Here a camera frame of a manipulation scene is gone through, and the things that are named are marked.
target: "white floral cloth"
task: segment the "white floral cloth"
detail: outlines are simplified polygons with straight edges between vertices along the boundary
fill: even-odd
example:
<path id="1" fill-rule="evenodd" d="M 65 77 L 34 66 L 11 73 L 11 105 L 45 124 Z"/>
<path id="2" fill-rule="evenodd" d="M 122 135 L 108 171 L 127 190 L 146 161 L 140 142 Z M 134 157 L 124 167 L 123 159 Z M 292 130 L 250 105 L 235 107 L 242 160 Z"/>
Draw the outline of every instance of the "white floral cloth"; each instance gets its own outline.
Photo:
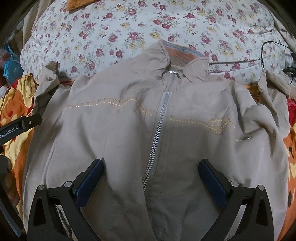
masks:
<path id="1" fill-rule="evenodd" d="M 74 13 L 66 5 L 56 0 L 23 48 L 21 65 L 37 78 L 49 61 L 59 62 L 64 77 L 93 76 L 162 38 L 204 53 L 210 74 L 251 84 L 262 71 L 263 42 L 287 45 L 254 0 L 101 0 Z M 263 58 L 277 74 L 292 63 L 290 51 L 276 44 L 264 46 Z"/>

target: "zipper slider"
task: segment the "zipper slider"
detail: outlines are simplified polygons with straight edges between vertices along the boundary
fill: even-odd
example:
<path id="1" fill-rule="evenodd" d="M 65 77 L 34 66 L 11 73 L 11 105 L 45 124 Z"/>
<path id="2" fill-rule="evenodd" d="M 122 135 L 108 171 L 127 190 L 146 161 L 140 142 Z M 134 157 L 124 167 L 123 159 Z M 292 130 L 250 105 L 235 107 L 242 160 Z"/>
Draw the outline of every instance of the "zipper slider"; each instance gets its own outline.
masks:
<path id="1" fill-rule="evenodd" d="M 181 79 L 181 78 L 180 78 L 180 75 L 179 75 L 177 72 L 175 72 L 175 71 L 170 71 L 170 70 L 169 70 L 169 73 L 171 73 L 171 74 L 173 74 L 173 75 L 176 75 L 176 76 L 178 77 L 179 80 Z"/>

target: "zipper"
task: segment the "zipper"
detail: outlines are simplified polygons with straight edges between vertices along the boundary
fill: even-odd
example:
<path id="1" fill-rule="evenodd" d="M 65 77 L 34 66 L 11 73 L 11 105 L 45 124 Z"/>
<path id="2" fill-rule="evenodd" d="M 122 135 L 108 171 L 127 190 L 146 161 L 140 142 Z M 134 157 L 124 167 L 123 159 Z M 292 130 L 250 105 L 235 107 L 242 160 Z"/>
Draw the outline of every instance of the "zipper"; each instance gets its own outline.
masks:
<path id="1" fill-rule="evenodd" d="M 144 192 L 146 191 L 146 187 L 147 187 L 148 180 L 149 180 L 149 177 L 150 177 L 150 174 L 151 174 L 153 163 L 154 163 L 155 158 L 156 158 L 156 153 L 157 153 L 158 148 L 159 148 L 158 144 L 159 144 L 159 140 L 160 140 L 160 133 L 161 133 L 162 128 L 164 127 L 164 116 L 165 116 L 165 111 L 166 111 L 167 106 L 168 106 L 168 98 L 170 96 L 170 90 L 172 88 L 173 81 L 175 79 L 174 76 L 176 75 L 178 77 L 178 79 L 180 79 L 180 76 L 179 76 L 179 74 L 177 72 L 174 72 L 174 71 L 169 71 L 169 72 L 171 74 L 173 74 L 173 76 L 171 78 L 171 81 L 170 81 L 169 87 L 167 89 L 167 92 L 165 93 L 165 96 L 163 98 L 163 103 L 162 103 L 162 106 L 161 106 L 161 109 L 160 109 L 160 115 L 159 115 L 159 119 L 158 119 L 158 122 L 157 122 L 154 138 L 153 138 L 153 143 L 152 143 L 152 148 L 151 148 L 151 152 L 150 152 L 150 156 L 149 156 L 149 161 L 148 161 L 146 172 L 145 172 L 144 179 L 143 179 Z"/>

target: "zipper teeth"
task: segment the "zipper teeth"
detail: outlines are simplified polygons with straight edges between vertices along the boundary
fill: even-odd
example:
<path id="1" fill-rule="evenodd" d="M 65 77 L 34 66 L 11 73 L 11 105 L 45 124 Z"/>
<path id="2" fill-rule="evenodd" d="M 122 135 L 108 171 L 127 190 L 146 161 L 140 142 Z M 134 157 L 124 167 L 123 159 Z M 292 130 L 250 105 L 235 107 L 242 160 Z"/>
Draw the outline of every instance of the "zipper teeth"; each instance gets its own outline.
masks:
<path id="1" fill-rule="evenodd" d="M 160 131 L 161 131 L 161 127 L 162 127 L 162 124 L 163 124 L 163 117 L 164 117 L 165 110 L 166 110 L 166 107 L 167 107 L 167 104 L 168 104 L 168 97 L 170 95 L 170 89 L 171 89 L 171 87 L 173 85 L 173 79 L 174 79 L 174 77 L 172 77 L 169 88 L 168 88 L 168 90 L 167 90 L 167 92 L 165 94 L 164 100 L 163 100 L 163 105 L 162 105 L 161 110 L 160 110 L 160 115 L 159 115 L 159 119 L 158 119 L 158 123 L 157 123 L 157 127 L 156 127 L 156 132 L 155 132 L 155 135 L 154 135 L 154 138 L 153 138 L 153 144 L 152 144 L 152 148 L 151 148 L 151 152 L 150 152 L 150 156 L 149 156 L 149 161 L 148 161 L 148 164 L 147 164 L 147 168 L 146 168 L 146 172 L 145 172 L 145 176 L 144 176 L 144 180 L 143 180 L 144 192 L 145 192 L 147 184 L 148 184 L 149 176 L 151 174 L 151 170 L 152 170 L 152 166 L 153 166 L 153 163 L 154 163 L 156 151 L 157 151 L 157 148 L 158 148 Z"/>

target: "blue plastic bag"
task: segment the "blue plastic bag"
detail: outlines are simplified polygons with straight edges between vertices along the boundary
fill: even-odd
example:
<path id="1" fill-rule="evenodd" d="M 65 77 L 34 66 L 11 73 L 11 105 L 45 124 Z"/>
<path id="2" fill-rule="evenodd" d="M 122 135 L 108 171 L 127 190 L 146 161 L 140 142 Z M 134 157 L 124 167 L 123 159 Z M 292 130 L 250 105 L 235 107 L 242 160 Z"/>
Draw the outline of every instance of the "blue plastic bag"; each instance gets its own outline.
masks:
<path id="1" fill-rule="evenodd" d="M 5 49 L 11 54 L 10 59 L 4 65 L 3 76 L 9 85 L 12 85 L 14 81 L 20 77 L 24 70 L 20 65 L 20 58 L 11 50 L 8 44 L 6 44 Z"/>

